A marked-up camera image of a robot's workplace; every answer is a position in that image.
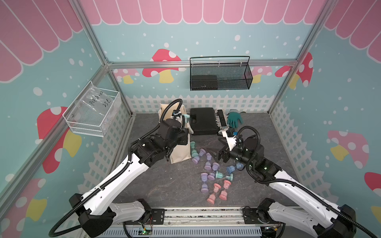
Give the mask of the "cream canvas tote bag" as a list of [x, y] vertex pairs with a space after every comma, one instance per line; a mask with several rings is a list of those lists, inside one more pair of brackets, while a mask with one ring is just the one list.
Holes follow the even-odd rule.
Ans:
[[[168, 106], [168, 104], [160, 104], [160, 109], [158, 111], [159, 118], [161, 117], [162, 112], [164, 111], [164, 109], [167, 106]], [[164, 120], [171, 118], [172, 113], [176, 108], [177, 108], [177, 105], [171, 106], [169, 111], [165, 115]], [[186, 108], [184, 105], [181, 106], [180, 112], [181, 112], [181, 114], [188, 114], [186, 112]], [[187, 137], [187, 144], [186, 145], [177, 145], [173, 149], [173, 151], [170, 155], [171, 164], [179, 163], [179, 162], [182, 162], [182, 161], [185, 161], [185, 160], [188, 160], [191, 158], [190, 135], [193, 134], [193, 130], [190, 126], [189, 119], [188, 120], [185, 119], [185, 128], [189, 130], [189, 135]]]

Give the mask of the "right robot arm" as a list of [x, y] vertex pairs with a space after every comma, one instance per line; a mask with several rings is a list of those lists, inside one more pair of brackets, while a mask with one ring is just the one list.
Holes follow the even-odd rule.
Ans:
[[353, 238], [358, 230], [371, 238], [376, 237], [356, 221], [356, 212], [350, 206], [339, 206], [322, 198], [265, 158], [260, 134], [254, 127], [244, 126], [238, 132], [224, 129], [217, 135], [224, 145], [217, 154], [218, 161], [242, 163], [255, 182], [282, 193], [301, 207], [301, 210], [288, 208], [266, 198], [256, 210], [261, 223], [288, 224], [315, 238]]

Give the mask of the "green hourglass lying right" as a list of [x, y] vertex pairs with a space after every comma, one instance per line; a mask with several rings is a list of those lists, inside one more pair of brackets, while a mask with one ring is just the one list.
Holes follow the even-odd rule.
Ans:
[[227, 180], [229, 180], [229, 181], [233, 181], [234, 176], [233, 176], [232, 173], [229, 173], [229, 174], [223, 174], [223, 173], [221, 173], [221, 172], [219, 172], [219, 171], [216, 171], [216, 172], [215, 172], [215, 178], [216, 178], [216, 179], [227, 179]]

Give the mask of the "black bit holder strip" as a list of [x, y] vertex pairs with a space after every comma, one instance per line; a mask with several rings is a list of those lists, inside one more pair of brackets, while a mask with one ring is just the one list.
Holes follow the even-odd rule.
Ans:
[[228, 137], [234, 136], [235, 130], [230, 128], [227, 121], [228, 117], [225, 112], [221, 109], [218, 109], [216, 111], [216, 124], [219, 127], [219, 132], [217, 133], [218, 136], [223, 136], [223, 132], [226, 132]]

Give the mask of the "purple hourglass lower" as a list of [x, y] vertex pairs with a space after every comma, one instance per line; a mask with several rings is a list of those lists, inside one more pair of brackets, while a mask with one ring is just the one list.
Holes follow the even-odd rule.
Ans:
[[202, 182], [207, 182], [208, 180], [214, 181], [215, 180], [215, 173], [214, 172], [210, 172], [210, 173], [203, 172], [200, 174], [200, 178], [201, 178]]

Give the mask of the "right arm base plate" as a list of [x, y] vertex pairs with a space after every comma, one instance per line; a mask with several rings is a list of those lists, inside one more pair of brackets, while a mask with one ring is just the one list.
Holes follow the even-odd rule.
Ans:
[[273, 220], [268, 212], [262, 209], [246, 206], [242, 208], [241, 211], [245, 224], [275, 224], [277, 226], [282, 225], [281, 222]]

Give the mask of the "green hourglass near bag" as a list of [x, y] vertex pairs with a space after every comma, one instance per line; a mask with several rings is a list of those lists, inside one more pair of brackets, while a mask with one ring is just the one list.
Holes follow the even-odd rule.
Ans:
[[196, 150], [196, 143], [195, 143], [195, 141], [191, 141], [190, 142], [190, 148], [191, 148], [191, 156], [193, 158], [197, 157], [199, 155], [199, 153]]

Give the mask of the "purple hourglass bottom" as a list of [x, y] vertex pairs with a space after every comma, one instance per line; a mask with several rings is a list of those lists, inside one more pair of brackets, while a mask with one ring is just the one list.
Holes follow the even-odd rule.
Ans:
[[200, 192], [201, 193], [208, 193], [209, 192], [209, 188], [208, 188], [208, 185], [206, 182], [204, 182], [201, 186], [201, 189], [200, 189]]

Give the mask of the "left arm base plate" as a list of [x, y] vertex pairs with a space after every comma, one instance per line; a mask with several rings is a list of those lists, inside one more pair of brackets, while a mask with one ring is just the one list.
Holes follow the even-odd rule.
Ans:
[[152, 209], [145, 211], [143, 216], [137, 221], [126, 221], [126, 225], [163, 225], [165, 209]]

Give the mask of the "blue hourglass right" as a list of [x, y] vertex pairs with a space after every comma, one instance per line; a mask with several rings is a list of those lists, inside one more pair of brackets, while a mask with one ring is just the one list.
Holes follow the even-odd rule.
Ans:
[[244, 164], [236, 162], [235, 165], [228, 166], [226, 168], [227, 173], [231, 174], [234, 171], [242, 171], [245, 168]]

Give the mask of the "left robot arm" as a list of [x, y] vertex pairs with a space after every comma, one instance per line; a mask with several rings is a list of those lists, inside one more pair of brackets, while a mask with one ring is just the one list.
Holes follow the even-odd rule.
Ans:
[[151, 212], [143, 200], [116, 208], [114, 199], [140, 174], [156, 162], [170, 158], [174, 148], [187, 145], [189, 130], [180, 109], [182, 99], [172, 101], [162, 110], [159, 123], [151, 131], [128, 146], [128, 155], [100, 184], [84, 194], [70, 198], [72, 209], [49, 231], [59, 237], [83, 229], [95, 238], [121, 221], [141, 221]]

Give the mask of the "purple hourglass top cluster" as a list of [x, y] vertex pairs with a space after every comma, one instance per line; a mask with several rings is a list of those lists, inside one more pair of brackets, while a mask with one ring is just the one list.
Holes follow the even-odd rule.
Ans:
[[203, 148], [201, 148], [198, 153], [199, 153], [199, 155], [197, 157], [194, 157], [191, 159], [194, 164], [199, 163], [201, 157], [206, 154], [206, 151]]

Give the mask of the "clear plastic wall bin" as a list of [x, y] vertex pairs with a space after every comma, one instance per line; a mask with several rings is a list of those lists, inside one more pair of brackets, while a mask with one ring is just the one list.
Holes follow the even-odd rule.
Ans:
[[104, 137], [122, 104], [120, 92], [89, 81], [63, 113], [71, 132]]

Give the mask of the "black plastic case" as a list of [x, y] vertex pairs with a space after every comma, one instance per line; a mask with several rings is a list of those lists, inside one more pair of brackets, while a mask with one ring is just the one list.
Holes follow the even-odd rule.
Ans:
[[192, 108], [190, 110], [190, 126], [193, 135], [214, 135], [219, 131], [213, 108]]

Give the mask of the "green rubber glove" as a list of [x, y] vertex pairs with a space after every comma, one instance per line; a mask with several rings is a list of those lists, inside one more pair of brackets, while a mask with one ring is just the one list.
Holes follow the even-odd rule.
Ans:
[[228, 121], [227, 124], [229, 125], [230, 128], [238, 128], [239, 125], [243, 124], [243, 119], [238, 110], [231, 109], [228, 114]]

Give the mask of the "black box in basket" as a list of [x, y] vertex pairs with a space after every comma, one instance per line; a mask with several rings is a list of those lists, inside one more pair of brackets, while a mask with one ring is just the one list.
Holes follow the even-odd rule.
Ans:
[[218, 79], [216, 75], [194, 75], [190, 79], [191, 91], [217, 90]]

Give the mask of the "plastic bag in bin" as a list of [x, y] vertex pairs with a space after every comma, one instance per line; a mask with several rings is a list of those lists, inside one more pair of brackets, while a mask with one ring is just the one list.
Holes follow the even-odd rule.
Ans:
[[79, 100], [73, 119], [86, 129], [105, 133], [121, 103], [119, 93], [91, 86]]

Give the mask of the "green hourglass centre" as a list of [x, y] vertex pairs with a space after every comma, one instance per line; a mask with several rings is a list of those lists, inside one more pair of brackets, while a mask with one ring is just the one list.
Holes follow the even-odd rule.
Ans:
[[184, 117], [186, 120], [188, 120], [190, 118], [190, 115], [188, 115], [188, 114], [182, 114], [182, 117]]

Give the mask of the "purple hourglass centre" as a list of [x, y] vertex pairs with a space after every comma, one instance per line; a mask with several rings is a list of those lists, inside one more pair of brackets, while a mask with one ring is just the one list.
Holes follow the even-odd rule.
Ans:
[[204, 166], [204, 169], [207, 171], [217, 171], [220, 167], [220, 165], [217, 162], [212, 162], [213, 156], [210, 153], [206, 154], [206, 163]]

